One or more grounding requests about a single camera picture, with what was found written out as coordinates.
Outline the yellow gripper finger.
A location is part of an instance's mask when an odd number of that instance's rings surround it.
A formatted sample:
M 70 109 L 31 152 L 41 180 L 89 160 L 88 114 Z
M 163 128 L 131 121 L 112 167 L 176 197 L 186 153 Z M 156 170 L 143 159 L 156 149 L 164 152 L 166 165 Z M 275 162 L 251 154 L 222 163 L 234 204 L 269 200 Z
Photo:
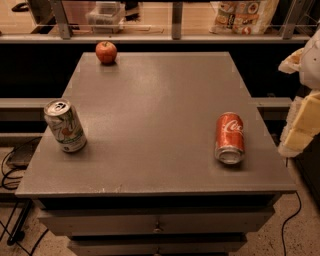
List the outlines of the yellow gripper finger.
M 311 92 L 304 98 L 296 96 L 291 103 L 282 145 L 290 153 L 301 153 L 320 133 L 320 92 Z
M 278 70 L 287 74 L 298 72 L 300 70 L 300 60 L 302 52 L 303 48 L 294 51 L 291 55 L 289 55 L 285 60 L 283 60 L 280 63 Z

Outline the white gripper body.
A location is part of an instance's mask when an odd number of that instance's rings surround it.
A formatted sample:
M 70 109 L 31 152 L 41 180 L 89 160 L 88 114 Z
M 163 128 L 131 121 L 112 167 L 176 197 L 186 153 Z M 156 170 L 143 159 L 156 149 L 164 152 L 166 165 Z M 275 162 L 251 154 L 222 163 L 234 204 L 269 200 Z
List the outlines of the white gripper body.
M 315 32 L 303 49 L 299 78 L 304 86 L 320 89 L 320 30 Z

